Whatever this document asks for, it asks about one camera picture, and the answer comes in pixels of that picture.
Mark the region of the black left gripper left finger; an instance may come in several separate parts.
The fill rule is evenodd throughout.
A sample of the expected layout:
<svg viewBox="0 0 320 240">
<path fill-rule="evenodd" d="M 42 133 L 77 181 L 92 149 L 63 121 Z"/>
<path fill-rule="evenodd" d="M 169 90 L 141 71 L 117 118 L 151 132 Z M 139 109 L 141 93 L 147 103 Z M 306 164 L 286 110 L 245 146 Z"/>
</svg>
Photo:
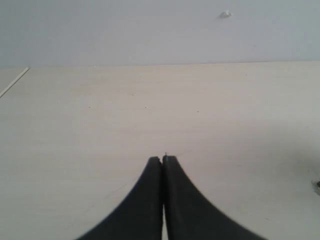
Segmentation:
<svg viewBox="0 0 320 240">
<path fill-rule="evenodd" d="M 160 240 L 163 230 L 162 163 L 150 157 L 122 202 L 80 240 Z"/>
</svg>

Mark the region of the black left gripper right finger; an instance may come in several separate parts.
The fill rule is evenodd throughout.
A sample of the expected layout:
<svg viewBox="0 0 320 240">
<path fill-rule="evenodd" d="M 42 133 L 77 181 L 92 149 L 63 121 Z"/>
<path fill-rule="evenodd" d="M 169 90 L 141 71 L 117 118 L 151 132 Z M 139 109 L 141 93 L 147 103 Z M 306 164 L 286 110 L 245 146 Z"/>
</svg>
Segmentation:
<svg viewBox="0 0 320 240">
<path fill-rule="evenodd" d="M 162 181 L 169 240 L 264 239 L 208 201 L 184 172 L 176 156 L 163 156 Z"/>
</svg>

